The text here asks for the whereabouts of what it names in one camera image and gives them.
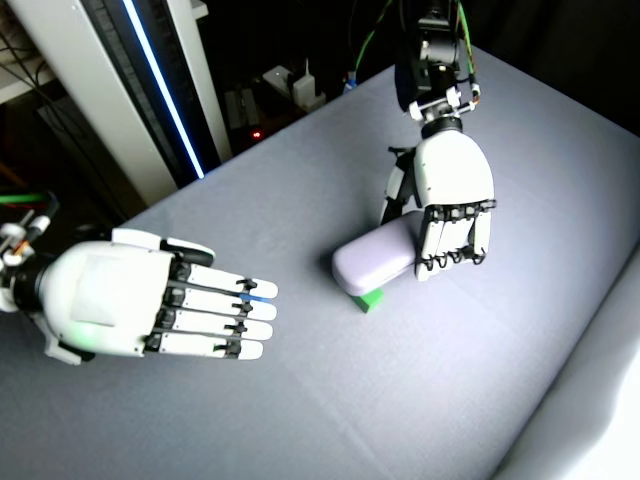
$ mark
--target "gray tablecloth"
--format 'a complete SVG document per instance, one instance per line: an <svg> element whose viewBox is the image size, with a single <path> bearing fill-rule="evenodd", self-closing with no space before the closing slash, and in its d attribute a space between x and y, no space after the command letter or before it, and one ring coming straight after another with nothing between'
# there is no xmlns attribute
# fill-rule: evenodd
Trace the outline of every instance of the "gray tablecloth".
<svg viewBox="0 0 640 480"><path fill-rule="evenodd" d="M464 117L495 176L491 251L364 315L330 255L376 225L389 145L418 128L388 70L132 226L281 289L256 362L45 358L0 321L0 478L485 479L638 237L640 140L478 52Z"/></svg>

